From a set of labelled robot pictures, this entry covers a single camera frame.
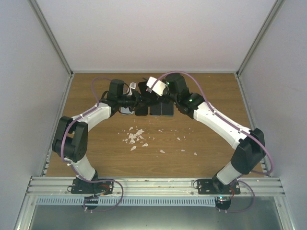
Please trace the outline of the black phone case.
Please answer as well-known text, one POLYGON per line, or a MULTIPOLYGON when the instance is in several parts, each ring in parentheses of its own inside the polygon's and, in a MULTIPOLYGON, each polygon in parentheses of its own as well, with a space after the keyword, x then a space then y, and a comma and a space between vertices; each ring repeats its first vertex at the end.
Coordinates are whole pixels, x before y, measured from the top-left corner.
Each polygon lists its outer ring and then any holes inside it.
POLYGON ((148 106, 139 108, 135 111, 136 116, 147 116, 148 115, 148 106))

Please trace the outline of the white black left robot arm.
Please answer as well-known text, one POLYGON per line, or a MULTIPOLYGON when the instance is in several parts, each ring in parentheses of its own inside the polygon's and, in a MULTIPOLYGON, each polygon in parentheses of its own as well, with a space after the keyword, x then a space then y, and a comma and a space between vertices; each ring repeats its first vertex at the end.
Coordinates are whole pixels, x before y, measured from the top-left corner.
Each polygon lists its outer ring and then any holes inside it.
POLYGON ((52 151, 74 170, 78 179, 83 180, 82 188, 89 194, 95 193, 99 188, 96 170, 86 156, 89 131, 112 117, 122 107, 133 112, 142 109, 149 102, 147 96, 131 86, 124 93, 125 86, 127 84, 124 81, 113 79, 101 98, 96 98, 93 107, 79 115, 59 119, 52 151))

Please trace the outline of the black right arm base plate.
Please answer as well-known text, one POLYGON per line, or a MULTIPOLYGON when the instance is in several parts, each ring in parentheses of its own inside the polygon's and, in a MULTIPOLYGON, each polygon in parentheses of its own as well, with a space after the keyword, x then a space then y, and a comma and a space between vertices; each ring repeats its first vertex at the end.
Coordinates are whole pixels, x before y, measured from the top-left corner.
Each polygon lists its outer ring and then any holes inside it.
POLYGON ((222 184, 217 179, 197 179, 192 182, 192 187, 198 190, 199 195, 239 195, 241 194, 238 183, 222 184))

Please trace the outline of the light blue phone case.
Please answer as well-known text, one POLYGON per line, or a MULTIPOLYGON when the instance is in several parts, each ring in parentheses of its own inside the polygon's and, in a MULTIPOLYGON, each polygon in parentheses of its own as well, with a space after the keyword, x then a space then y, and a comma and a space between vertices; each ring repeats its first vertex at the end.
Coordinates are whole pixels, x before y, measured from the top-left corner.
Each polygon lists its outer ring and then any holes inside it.
POLYGON ((131 115, 131 114, 134 113, 133 111, 130 111, 129 108, 124 108, 124 107, 121 107, 121 108, 119 109, 119 112, 120 112, 122 115, 131 115))

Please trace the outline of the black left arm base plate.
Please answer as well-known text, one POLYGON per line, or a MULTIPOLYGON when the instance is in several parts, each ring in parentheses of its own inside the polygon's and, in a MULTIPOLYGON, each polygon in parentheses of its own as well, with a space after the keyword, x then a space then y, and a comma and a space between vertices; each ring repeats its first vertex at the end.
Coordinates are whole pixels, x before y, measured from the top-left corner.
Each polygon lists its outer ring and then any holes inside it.
POLYGON ((67 191, 72 194, 108 195, 113 193, 113 185, 114 182, 111 181, 89 183, 75 178, 72 185, 67 187, 67 191))

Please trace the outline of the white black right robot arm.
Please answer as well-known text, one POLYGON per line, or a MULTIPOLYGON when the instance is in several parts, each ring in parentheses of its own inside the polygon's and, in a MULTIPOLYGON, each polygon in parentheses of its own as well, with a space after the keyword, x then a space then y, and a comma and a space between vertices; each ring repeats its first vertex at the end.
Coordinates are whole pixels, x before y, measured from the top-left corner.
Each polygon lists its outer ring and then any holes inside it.
POLYGON ((162 99, 173 102, 182 114, 209 127, 234 149, 230 162, 212 178, 213 190, 223 194, 235 179, 252 172, 266 156, 264 134, 258 128, 250 130, 220 113, 203 92, 191 93, 184 75, 173 71, 157 79, 150 78, 147 87, 162 99))

